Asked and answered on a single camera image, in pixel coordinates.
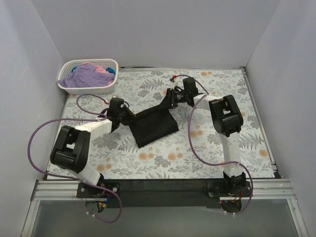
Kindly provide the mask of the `black t shirt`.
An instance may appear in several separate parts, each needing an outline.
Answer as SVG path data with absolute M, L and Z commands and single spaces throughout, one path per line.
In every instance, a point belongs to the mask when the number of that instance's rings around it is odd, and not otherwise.
M 129 128 L 139 148 L 179 130 L 178 123 L 169 109 L 171 103 L 165 96 L 160 104 L 135 115 Z

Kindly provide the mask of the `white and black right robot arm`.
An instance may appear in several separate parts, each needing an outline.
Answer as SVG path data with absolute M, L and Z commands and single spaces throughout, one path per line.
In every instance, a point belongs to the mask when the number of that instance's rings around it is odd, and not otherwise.
M 176 86 L 167 89 L 166 98 L 171 108 L 176 108 L 179 103 L 191 106 L 189 119 L 192 119 L 195 109 L 210 111 L 213 127 L 220 136 L 224 154 L 224 181 L 222 187 L 215 191 L 235 196 L 246 186 L 246 175 L 241 165 L 239 149 L 243 117 L 234 96 L 218 97 L 208 92 L 200 93 L 197 83 L 193 77 L 186 76 L 183 79 L 183 88 Z

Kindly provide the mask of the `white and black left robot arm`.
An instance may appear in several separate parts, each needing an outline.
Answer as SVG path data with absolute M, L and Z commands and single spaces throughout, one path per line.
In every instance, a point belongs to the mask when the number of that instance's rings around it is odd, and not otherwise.
M 75 127 L 61 127 L 50 155 L 50 162 L 65 169 L 76 178 L 87 181 L 93 197 L 101 197 L 105 191 L 104 176 L 88 161 L 90 142 L 115 131 L 121 124 L 129 125 L 135 118 L 129 104 L 121 98 L 112 98 L 96 121 Z

